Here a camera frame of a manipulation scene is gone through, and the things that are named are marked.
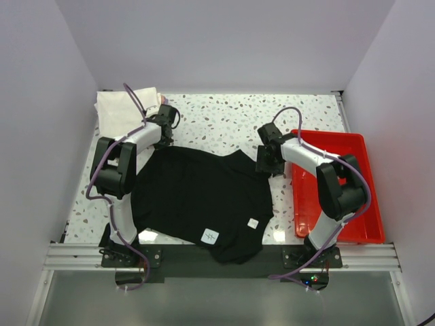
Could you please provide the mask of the black t shirt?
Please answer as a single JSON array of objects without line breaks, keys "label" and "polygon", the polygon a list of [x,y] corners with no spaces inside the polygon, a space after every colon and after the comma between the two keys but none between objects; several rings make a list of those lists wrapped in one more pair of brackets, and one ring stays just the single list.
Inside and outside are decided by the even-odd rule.
[{"label": "black t shirt", "polygon": [[196,245],[256,249],[273,217],[269,178],[241,150],[217,156],[160,149],[137,175],[133,221],[140,232],[151,229]]}]

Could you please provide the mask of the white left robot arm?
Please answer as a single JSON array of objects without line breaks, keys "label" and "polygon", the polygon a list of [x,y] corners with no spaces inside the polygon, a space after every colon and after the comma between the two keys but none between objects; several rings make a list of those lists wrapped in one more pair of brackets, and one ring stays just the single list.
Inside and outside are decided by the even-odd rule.
[{"label": "white left robot arm", "polygon": [[136,265],[141,250],[133,245],[138,236],[133,222],[131,192],[137,178],[137,155],[149,147],[162,149],[173,143],[178,127],[178,109],[162,104],[158,113],[147,117],[126,135],[101,137],[97,141],[86,190],[89,200],[104,200],[109,211],[109,239],[121,245],[116,257],[125,266]]}]

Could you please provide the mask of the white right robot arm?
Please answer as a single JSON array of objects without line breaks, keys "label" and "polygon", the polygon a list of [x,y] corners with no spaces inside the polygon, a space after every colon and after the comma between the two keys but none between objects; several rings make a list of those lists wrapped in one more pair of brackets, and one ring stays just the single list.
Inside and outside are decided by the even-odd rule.
[{"label": "white right robot arm", "polygon": [[262,145],[256,170],[272,176],[282,175],[287,163],[303,168],[317,181],[321,213],[315,227],[305,237],[304,262],[319,266],[327,258],[326,249],[336,244],[344,226],[371,204],[369,185],[353,155],[339,156],[321,150],[304,140],[300,133],[282,134],[272,122],[258,129]]}]

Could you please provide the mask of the white folded t shirt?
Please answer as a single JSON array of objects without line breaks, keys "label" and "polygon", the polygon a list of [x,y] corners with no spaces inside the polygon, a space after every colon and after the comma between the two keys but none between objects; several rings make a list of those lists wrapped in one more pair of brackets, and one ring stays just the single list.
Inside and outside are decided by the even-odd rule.
[{"label": "white folded t shirt", "polygon": [[[155,88],[135,90],[146,116],[157,114],[162,104],[161,93]],[[122,137],[143,125],[143,116],[126,91],[98,91],[94,104],[99,119],[101,137]]]}]

